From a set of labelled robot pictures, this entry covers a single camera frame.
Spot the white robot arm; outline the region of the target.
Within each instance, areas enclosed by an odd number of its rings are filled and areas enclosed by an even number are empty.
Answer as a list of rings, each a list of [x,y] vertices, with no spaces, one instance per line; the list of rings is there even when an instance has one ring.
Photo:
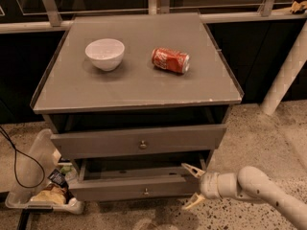
[[[206,172],[192,165],[181,166],[199,181],[199,193],[194,193],[184,210],[206,199],[226,197],[244,201],[268,203],[298,230],[307,230],[307,204],[285,193],[261,170],[246,166],[238,172]]]

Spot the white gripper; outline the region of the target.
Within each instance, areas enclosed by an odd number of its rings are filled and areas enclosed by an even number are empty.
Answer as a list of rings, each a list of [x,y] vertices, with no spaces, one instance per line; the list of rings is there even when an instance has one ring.
[[[205,172],[195,166],[182,163],[181,166],[196,178],[200,178],[201,194],[194,193],[182,206],[183,210],[189,210],[208,199],[221,199],[218,190],[218,173]]]

